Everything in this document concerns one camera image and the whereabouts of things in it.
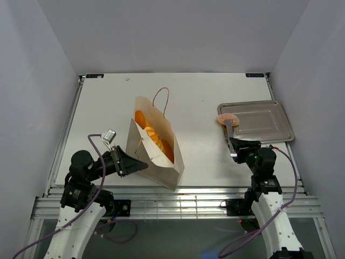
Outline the long baguette fake bread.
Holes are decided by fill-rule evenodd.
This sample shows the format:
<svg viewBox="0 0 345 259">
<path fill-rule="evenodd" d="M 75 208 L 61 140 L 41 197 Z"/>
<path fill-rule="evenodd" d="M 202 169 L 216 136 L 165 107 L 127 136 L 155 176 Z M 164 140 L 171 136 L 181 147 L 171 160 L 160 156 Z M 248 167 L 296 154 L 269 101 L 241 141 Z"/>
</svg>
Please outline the long baguette fake bread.
<svg viewBox="0 0 345 259">
<path fill-rule="evenodd" d="M 147 127 L 147 120 L 142 113 L 142 111 L 135 112 L 135 122 L 142 128 L 145 129 Z"/>
</svg>

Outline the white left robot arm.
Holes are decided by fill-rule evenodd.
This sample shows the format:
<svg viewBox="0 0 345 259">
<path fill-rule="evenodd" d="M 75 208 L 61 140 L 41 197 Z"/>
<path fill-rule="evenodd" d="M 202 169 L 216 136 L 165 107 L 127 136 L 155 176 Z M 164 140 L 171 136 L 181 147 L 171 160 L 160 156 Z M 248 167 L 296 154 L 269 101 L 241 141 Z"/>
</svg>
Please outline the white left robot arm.
<svg viewBox="0 0 345 259">
<path fill-rule="evenodd" d="M 102 224 L 108 227 L 117 217 L 130 216 L 131 201 L 116 200 L 112 192 L 97 187 L 94 180 L 113 173 L 122 178 L 147 167 L 147 163 L 127 155 L 120 146 L 114 146 L 97 160 L 86 150 L 74 153 L 60 200 L 56 234 L 45 258 L 81 258 L 102 217 L 110 218 Z"/>
</svg>

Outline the beige paper bag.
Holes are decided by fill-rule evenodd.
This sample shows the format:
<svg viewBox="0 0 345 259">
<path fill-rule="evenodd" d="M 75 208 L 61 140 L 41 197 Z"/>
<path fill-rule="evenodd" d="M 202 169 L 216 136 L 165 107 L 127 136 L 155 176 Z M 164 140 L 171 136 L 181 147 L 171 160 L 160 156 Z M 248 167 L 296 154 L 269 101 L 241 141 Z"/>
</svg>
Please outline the beige paper bag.
<svg viewBox="0 0 345 259">
<path fill-rule="evenodd" d="M 140 171 L 142 176 L 175 191 L 184 171 L 184 162 L 171 123 L 165 116 L 165 110 L 160 111 L 155 106 L 155 99 L 149 100 L 143 96 L 135 98 L 126 153 L 148 164 L 148 168 Z M 161 140 L 164 139 L 169 143 L 174 153 L 174 163 L 159 149 L 146 131 L 135 122 L 136 111 L 142 111 L 147 120 L 147 126 L 151 126 L 159 134 Z"/>
</svg>

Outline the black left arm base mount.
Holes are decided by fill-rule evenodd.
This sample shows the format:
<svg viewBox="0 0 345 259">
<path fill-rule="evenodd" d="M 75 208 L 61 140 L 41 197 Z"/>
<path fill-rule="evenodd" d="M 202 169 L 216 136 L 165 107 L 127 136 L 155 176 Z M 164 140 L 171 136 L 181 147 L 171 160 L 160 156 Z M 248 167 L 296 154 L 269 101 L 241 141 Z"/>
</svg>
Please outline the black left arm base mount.
<svg viewBox="0 0 345 259">
<path fill-rule="evenodd" d="M 105 217 L 129 217 L 131 200 L 113 200 L 106 205 Z"/>
</svg>

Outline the golden oval fake loaf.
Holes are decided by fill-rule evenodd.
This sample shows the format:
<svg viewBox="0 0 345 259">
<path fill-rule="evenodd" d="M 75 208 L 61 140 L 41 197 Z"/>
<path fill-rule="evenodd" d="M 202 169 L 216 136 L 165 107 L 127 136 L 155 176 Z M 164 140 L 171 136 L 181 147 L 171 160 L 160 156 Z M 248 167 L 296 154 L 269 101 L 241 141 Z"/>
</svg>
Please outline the golden oval fake loaf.
<svg viewBox="0 0 345 259">
<path fill-rule="evenodd" d="M 167 158 L 172 162 L 174 163 L 174 153 L 173 153 L 173 149 L 171 148 L 171 146 L 169 145 L 169 143 L 162 139 L 162 144 L 163 144 L 163 147 L 164 147 L 164 154 L 167 156 Z"/>
</svg>

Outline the metal bread tongs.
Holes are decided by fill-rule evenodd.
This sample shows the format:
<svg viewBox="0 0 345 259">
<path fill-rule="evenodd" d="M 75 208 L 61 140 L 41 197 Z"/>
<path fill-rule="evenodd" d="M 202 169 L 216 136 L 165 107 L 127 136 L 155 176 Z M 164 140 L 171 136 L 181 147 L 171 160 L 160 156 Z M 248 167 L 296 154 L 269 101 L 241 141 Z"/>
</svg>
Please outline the metal bread tongs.
<svg viewBox="0 0 345 259">
<path fill-rule="evenodd" d="M 226 127 L 227 130 L 227 136 L 228 136 L 228 144 L 229 144 L 229 150 L 230 150 L 230 157 L 236 158 L 237 153 L 233 148 L 231 139 L 233 138 L 233 120 L 232 119 L 226 119 L 224 120 L 224 126 Z"/>
</svg>

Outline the ring shaped fake bread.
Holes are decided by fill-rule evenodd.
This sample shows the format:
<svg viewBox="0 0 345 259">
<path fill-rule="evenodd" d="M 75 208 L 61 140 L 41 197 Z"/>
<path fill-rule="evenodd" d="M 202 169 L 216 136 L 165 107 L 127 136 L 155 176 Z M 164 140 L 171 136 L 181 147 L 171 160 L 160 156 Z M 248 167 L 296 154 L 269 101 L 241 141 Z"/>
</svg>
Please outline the ring shaped fake bread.
<svg viewBox="0 0 345 259">
<path fill-rule="evenodd" d="M 165 148 L 159 134 L 151 126 L 145 127 L 144 130 L 146 131 L 148 136 L 152 139 L 152 141 L 159 147 L 159 149 L 163 153 L 165 153 Z"/>
</svg>

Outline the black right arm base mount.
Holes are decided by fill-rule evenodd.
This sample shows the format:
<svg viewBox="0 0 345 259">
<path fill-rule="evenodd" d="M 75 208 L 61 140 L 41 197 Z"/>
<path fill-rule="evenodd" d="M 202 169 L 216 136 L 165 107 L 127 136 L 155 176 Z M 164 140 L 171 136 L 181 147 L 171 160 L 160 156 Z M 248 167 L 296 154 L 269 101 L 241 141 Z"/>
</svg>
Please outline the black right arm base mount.
<svg viewBox="0 0 345 259">
<path fill-rule="evenodd" d="M 252 210 L 245 199 L 226 199 L 220 202 L 219 207 L 226 210 L 227 216 L 252 216 Z"/>
</svg>

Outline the pink sugared fake doughnut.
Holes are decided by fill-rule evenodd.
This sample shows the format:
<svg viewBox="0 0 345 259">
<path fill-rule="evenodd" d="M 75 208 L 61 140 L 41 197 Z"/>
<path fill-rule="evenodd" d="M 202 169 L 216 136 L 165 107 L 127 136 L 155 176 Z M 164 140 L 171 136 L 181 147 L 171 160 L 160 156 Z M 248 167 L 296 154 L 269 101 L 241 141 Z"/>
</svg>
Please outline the pink sugared fake doughnut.
<svg viewBox="0 0 345 259">
<path fill-rule="evenodd" d="M 224 126 L 228 125 L 230 122 L 232 122 L 232 127 L 239 125 L 238 117 L 231 113 L 223 113 L 218 115 L 217 121 Z"/>
</svg>

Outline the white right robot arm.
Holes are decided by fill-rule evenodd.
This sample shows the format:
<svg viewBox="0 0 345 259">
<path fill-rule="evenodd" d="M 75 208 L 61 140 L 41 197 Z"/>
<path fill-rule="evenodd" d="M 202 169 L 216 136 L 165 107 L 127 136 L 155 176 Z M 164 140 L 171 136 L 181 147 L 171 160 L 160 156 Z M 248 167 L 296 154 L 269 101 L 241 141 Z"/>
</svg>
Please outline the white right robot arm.
<svg viewBox="0 0 345 259">
<path fill-rule="evenodd" d="M 289 201 L 283 202 L 282 189 L 274 175 L 277 153 L 281 150 L 272 145 L 262 147 L 259 141 L 236 138 L 229 138 L 229 149 L 235 153 L 234 161 L 247 164 L 252 172 L 251 187 L 245 193 L 243 206 L 247 213 L 254 214 L 259 226 L 244 235 L 246 240 L 241 245 L 262 235 L 267 258 L 313 258 L 296 237 L 286 212 L 297 191 Z"/>
</svg>

